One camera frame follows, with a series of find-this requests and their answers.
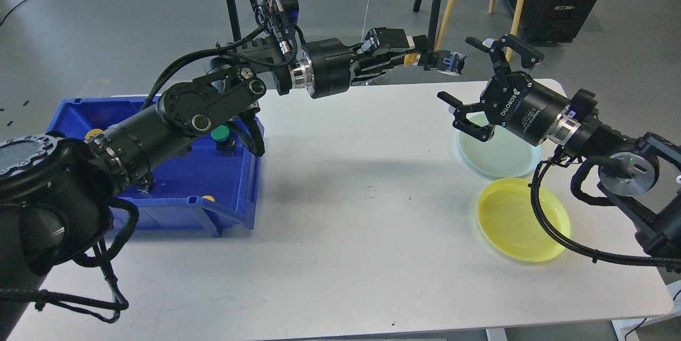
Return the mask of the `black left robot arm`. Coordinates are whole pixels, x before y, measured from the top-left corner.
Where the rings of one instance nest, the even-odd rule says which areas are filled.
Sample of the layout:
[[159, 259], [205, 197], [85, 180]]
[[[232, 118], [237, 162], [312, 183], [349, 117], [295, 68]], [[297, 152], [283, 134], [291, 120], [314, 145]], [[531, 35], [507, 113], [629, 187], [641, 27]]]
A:
[[312, 98], [340, 94], [397, 65], [430, 67], [427, 36], [373, 28], [361, 43], [305, 42], [296, 0], [251, 0], [258, 28], [224, 47], [188, 53], [161, 72], [138, 113], [89, 139], [55, 132], [2, 142], [2, 338], [28, 304], [92, 315], [128, 308], [111, 262], [133, 234], [139, 210], [119, 194], [149, 189], [153, 170], [187, 154], [200, 137], [233, 119], [254, 137], [256, 103], [272, 73], [277, 92], [303, 87]]

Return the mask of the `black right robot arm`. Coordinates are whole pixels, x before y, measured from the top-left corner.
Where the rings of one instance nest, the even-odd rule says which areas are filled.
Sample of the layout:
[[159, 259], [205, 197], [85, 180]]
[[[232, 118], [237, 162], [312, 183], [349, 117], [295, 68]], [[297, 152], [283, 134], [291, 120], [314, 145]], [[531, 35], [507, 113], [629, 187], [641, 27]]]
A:
[[[530, 204], [547, 235], [560, 246], [588, 256], [593, 262], [664, 268], [679, 273], [679, 195], [660, 212], [637, 200], [659, 179], [660, 162], [679, 168], [679, 146], [648, 132], [637, 139], [606, 125], [598, 117], [592, 92], [581, 89], [567, 98], [533, 79], [526, 69], [538, 64], [543, 54], [518, 37], [506, 34], [467, 44], [487, 53], [494, 74], [479, 102], [464, 104], [447, 92], [438, 98], [453, 109], [453, 128], [480, 142], [491, 139], [496, 127], [537, 146], [545, 140], [557, 146], [554, 154], [538, 165], [529, 184]], [[523, 70], [512, 70], [504, 53], [520, 55]], [[635, 239], [644, 256], [598, 251], [562, 234], [547, 218], [539, 201], [539, 189], [548, 169], [577, 163], [570, 191], [594, 207], [617, 207], [635, 225]]]

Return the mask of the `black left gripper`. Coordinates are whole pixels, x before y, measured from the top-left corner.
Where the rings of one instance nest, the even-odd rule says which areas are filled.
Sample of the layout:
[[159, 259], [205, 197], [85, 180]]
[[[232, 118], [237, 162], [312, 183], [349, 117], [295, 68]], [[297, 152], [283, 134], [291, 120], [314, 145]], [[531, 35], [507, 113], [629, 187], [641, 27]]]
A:
[[419, 52], [427, 50], [427, 36], [408, 36], [404, 30], [385, 27], [368, 30], [364, 43], [351, 46], [338, 38], [307, 42], [314, 77], [308, 92], [317, 99], [365, 86], [399, 65], [415, 63]]

